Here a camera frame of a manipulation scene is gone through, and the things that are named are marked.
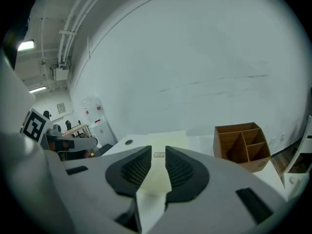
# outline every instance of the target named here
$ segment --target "ceiling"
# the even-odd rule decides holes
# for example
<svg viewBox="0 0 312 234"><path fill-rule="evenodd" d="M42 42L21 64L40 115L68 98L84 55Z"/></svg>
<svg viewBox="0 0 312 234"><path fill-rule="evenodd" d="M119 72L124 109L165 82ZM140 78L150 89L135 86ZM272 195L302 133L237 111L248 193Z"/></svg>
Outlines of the ceiling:
<svg viewBox="0 0 312 234"><path fill-rule="evenodd" d="M66 81L57 84L52 80L52 64L57 63L60 34L76 0L36 0L29 16L28 31L24 40L34 40L35 48L18 52L15 72L29 90L46 86L46 90L36 92L35 95L66 86ZM46 71L41 65L41 29L44 10L46 9L43 30L43 53Z"/></svg>

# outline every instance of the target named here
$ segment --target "black cable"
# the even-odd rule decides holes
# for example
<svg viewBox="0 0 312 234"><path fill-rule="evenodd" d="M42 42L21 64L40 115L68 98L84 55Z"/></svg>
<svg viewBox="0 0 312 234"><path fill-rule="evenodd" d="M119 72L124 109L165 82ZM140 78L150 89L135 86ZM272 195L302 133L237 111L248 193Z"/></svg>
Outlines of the black cable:
<svg viewBox="0 0 312 234"><path fill-rule="evenodd" d="M53 69L51 68L53 65L54 65L54 64L52 64L52 65L50 66L50 69L52 70L52 80L54 80L54 72L53 72Z"/></svg>

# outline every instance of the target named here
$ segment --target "wall outlet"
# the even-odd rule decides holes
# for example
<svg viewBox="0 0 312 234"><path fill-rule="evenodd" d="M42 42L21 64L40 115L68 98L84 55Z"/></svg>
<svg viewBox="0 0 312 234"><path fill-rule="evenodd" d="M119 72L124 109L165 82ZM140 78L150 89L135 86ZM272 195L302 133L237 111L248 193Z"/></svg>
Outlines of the wall outlet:
<svg viewBox="0 0 312 234"><path fill-rule="evenodd" d="M280 142L283 142L285 140L285 135L286 135L286 133L282 134L281 139L279 140Z"/></svg>
<svg viewBox="0 0 312 234"><path fill-rule="evenodd" d="M272 137L269 143L269 146L273 146L275 143L276 136Z"/></svg>

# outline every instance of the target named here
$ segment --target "white table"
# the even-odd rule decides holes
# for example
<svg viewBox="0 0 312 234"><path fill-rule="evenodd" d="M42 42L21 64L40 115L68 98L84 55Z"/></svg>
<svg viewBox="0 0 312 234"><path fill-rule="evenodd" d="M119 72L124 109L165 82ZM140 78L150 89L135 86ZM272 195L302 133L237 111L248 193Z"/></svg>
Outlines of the white table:
<svg viewBox="0 0 312 234"><path fill-rule="evenodd" d="M88 128L88 125L86 125L86 124L81 124L81 125L75 126L72 129L66 131L62 136L63 137L71 137L71 134L75 134L77 132L78 132L78 135L79 135L80 134L79 131L83 131L83 133L87 137L90 136L89 128Z"/></svg>
<svg viewBox="0 0 312 234"><path fill-rule="evenodd" d="M133 140L131 145L126 146L125 142L127 140ZM105 155L115 154L122 151L130 150L135 147L146 146L148 140L148 135L127 135L121 141L119 141L114 147L107 151ZM213 151L214 136L187 136L187 149L199 152L202 154L214 156ZM253 173L263 182L271 186L276 190L285 200L288 199L288 194L285 191L284 185L278 176L271 161L263 168L262 171Z"/></svg>
<svg viewBox="0 0 312 234"><path fill-rule="evenodd" d="M126 145L126 142L129 140L133 142L130 145ZM186 136L185 131L149 135L127 135L103 154L103 156L106 156L136 147L152 146L151 173L146 175L143 184L136 193L142 234L148 233L164 214L166 194L171 190L169 178L166 179L166 175L161 172L155 173L155 170L164 171L166 169L164 169L164 159L154 158L154 153L165 152L165 146L170 145L214 156L213 142L214 136ZM254 175L271 186L287 200L282 181L271 161L267 163L262 171L254 173Z"/></svg>

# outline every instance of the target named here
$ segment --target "ceiling light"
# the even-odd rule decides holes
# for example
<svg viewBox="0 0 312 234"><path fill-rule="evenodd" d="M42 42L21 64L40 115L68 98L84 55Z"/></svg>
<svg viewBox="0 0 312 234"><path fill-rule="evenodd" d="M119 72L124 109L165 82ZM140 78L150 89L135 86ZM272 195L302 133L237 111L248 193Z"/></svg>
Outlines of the ceiling light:
<svg viewBox="0 0 312 234"><path fill-rule="evenodd" d="M34 92L37 92L37 91L40 91L40 90L44 90L44 89L46 89L46 87L37 88L37 89L31 90L29 92L30 93L34 93Z"/></svg>
<svg viewBox="0 0 312 234"><path fill-rule="evenodd" d="M34 40L22 42L19 46L18 51L25 50L25 49L33 49L34 48Z"/></svg>

